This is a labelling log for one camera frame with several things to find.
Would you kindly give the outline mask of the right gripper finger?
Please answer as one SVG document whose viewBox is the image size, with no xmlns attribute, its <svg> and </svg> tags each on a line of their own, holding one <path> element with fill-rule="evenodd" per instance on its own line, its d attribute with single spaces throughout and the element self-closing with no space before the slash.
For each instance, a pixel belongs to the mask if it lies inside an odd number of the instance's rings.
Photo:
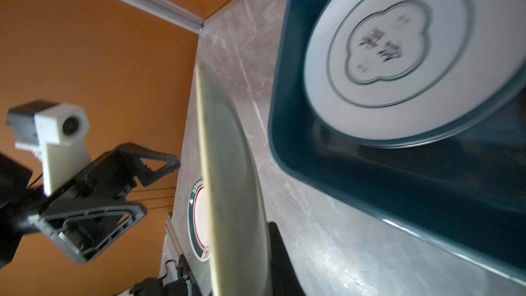
<svg viewBox="0 0 526 296">
<path fill-rule="evenodd" d="M 271 241 L 271 278 L 273 295 L 305 296 L 290 261 L 282 235 L 275 222 L 268 222 Z"/>
</svg>

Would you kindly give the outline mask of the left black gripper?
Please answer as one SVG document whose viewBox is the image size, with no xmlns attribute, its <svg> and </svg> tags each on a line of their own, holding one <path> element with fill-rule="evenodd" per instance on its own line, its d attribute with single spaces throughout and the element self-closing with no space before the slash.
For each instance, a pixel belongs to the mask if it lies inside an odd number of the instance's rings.
<svg viewBox="0 0 526 296">
<path fill-rule="evenodd" d="M 124 143 L 81 170 L 28 221 L 74 263 L 89 263 L 146 217 L 144 205 L 125 200 L 134 178 L 148 187 L 180 167 L 175 155 Z"/>
</svg>

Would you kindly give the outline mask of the white plate green red rim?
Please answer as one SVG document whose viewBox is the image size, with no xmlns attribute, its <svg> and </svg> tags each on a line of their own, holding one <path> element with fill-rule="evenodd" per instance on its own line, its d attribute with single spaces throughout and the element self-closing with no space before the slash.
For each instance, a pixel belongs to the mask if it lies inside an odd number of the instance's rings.
<svg viewBox="0 0 526 296">
<path fill-rule="evenodd" d="M 206 194 L 203 180 L 197 180 L 188 202 L 188 233 L 190 245 L 197 260 L 206 262 L 210 257 Z"/>
</svg>

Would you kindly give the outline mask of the cream yellow plate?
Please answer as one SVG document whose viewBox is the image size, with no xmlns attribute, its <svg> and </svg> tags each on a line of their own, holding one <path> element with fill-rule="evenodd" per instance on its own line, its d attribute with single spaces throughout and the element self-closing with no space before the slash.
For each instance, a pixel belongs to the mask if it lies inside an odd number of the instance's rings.
<svg viewBox="0 0 526 296">
<path fill-rule="evenodd" d="M 214 295 L 272 295 L 260 181 L 235 105 L 213 71 L 195 67 L 202 177 Z"/>
</svg>

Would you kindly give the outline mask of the small white flower-logo plate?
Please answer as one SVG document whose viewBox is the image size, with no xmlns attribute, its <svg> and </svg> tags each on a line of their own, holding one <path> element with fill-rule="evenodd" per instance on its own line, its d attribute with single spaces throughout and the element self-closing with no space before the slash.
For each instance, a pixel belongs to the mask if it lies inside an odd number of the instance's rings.
<svg viewBox="0 0 526 296">
<path fill-rule="evenodd" d="M 404 148 L 459 134 L 525 87 L 525 0 L 329 0 L 304 89 L 354 143 Z"/>
</svg>

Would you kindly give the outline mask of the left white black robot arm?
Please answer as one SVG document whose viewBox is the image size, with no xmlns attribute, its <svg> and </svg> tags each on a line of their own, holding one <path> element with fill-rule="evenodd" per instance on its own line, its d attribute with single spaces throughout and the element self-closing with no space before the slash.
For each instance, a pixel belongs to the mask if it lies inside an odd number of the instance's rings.
<svg viewBox="0 0 526 296">
<path fill-rule="evenodd" d="M 23 236 L 42 233 L 73 262 L 89 263 L 146 217 L 126 201 L 138 184 L 148 187 L 181 166 L 170 154 L 134 143 L 103 153 L 46 196 L 28 187 L 32 171 L 1 156 L 1 266 L 9 265 Z"/>
</svg>

